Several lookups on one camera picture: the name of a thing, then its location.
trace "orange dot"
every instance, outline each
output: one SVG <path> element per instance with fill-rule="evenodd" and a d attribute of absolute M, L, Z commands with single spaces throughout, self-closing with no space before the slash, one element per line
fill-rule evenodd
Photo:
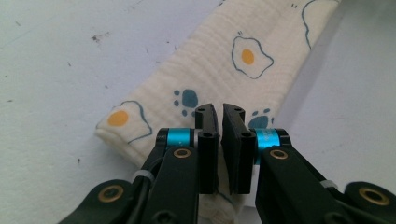
<path fill-rule="evenodd" d="M 107 119 L 107 123 L 110 126 L 122 126 L 127 121 L 128 121 L 128 114 L 123 110 L 117 111 Z"/>
<path fill-rule="evenodd" d="M 254 63 L 254 54 L 250 49 L 244 49 L 244 51 L 242 51 L 242 61 L 246 64 Z"/>

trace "white surface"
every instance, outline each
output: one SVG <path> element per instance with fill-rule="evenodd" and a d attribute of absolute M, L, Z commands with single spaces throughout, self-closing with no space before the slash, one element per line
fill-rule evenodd
<path fill-rule="evenodd" d="M 56 223 L 97 184 L 132 177 L 94 126 L 217 4 L 0 1 L 0 223 Z M 396 192 L 395 12 L 344 0 L 276 118 L 340 189 Z M 247 208 L 240 223 L 260 221 Z"/>

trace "blue outline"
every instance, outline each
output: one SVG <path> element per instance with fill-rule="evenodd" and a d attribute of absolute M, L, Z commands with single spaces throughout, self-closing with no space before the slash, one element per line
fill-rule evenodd
<path fill-rule="evenodd" d="M 308 44 L 309 49 L 311 49 L 311 43 L 309 42 L 309 39 L 308 39 L 309 27 L 308 27 L 308 24 L 306 24 L 304 13 L 305 13 L 305 9 L 308 7 L 308 5 L 313 3 L 313 2 L 315 2 L 315 1 L 317 1 L 317 0 L 312 0 L 312 1 L 308 2 L 303 7 L 303 11 L 301 12 L 301 17 L 303 18 L 304 26 L 305 26 L 305 29 L 306 29 L 306 31 L 305 31 L 305 39 L 306 39 L 306 43 Z"/>
<path fill-rule="evenodd" d="M 140 117 L 141 117 L 142 120 L 148 125 L 148 129 L 149 129 L 149 133 L 147 133 L 147 134 L 145 134 L 145 135 L 142 135 L 142 136 L 140 136 L 140 137 L 137 137 L 137 138 L 135 138 L 135 139 L 132 139 L 131 141 L 128 142 L 128 144 L 131 144 L 131 143 L 132 143 L 133 141 L 135 141 L 135 140 L 139 140 L 139 139 L 141 139 L 141 138 L 144 138 L 144 137 L 147 137 L 147 136 L 149 136 L 149 135 L 152 135 L 152 128 L 151 128 L 151 126 L 149 126 L 149 123 L 147 122 L 147 120 L 146 120 L 146 118 L 145 118 L 145 111 L 144 111 L 144 109 L 143 109 L 143 106 L 142 106 L 139 102 L 137 102 L 137 101 L 124 101 L 124 102 L 121 103 L 120 106 L 122 106 L 123 104 L 126 104 L 126 103 L 135 103 L 135 104 L 137 104 L 137 106 L 139 106 Z"/>
<path fill-rule="evenodd" d="M 262 72 L 260 73 L 260 75 L 259 75 L 258 77 L 255 77 L 255 78 L 254 78 L 254 77 L 250 77 L 250 76 L 249 76 L 248 74 L 246 74 L 243 70 L 237 68 L 237 66 L 236 66 L 236 64 L 235 64 L 235 60 L 233 59 L 233 51 L 232 51 L 232 52 L 231 52 L 231 57 L 232 57 L 232 59 L 233 59 L 233 66 L 235 67 L 236 71 L 239 71 L 239 72 L 245 74 L 247 77 L 249 77 L 249 78 L 251 78 L 251 79 L 257 79 L 257 78 L 261 77 L 262 74 L 263 74 L 268 68 L 270 68 L 270 67 L 274 64 L 274 59 L 273 59 L 271 56 L 269 56 L 268 54 L 266 54 L 266 53 L 262 50 L 262 44 L 260 44 L 260 42 L 259 42 L 257 39 L 252 38 L 252 37 L 251 37 L 251 38 L 244 38 L 244 37 L 242 37 L 242 36 L 237 36 L 237 37 L 233 40 L 233 50 L 235 49 L 235 41 L 236 41 L 237 38 L 242 38 L 242 39 L 246 39 L 246 40 L 254 40 L 254 41 L 256 41 L 257 44 L 259 45 L 259 49 L 260 49 L 260 51 L 262 52 L 262 54 L 263 54 L 265 57 L 267 57 L 268 59 L 271 60 L 271 64 L 268 65 L 266 68 L 264 68 L 264 70 L 262 70 Z"/>

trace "blue ring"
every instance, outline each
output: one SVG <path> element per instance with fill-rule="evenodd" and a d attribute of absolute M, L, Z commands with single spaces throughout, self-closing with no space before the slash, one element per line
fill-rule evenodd
<path fill-rule="evenodd" d="M 280 147 L 279 135 L 275 129 L 254 129 L 257 136 L 256 165 L 260 165 L 262 152 L 268 147 Z"/>
<path fill-rule="evenodd" d="M 190 129 L 173 128 L 168 131 L 166 147 L 188 147 L 190 145 Z"/>

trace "egg yolk print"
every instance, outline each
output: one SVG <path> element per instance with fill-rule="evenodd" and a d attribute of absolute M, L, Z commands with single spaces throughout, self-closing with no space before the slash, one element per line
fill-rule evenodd
<path fill-rule="evenodd" d="M 254 38 L 238 36 L 233 41 L 233 65 L 246 76 L 257 79 L 274 64 L 274 59 L 262 50 Z"/>
<path fill-rule="evenodd" d="M 119 132 L 128 144 L 152 135 L 143 106 L 137 101 L 126 101 L 116 107 L 108 116 L 107 125 L 108 129 Z"/>

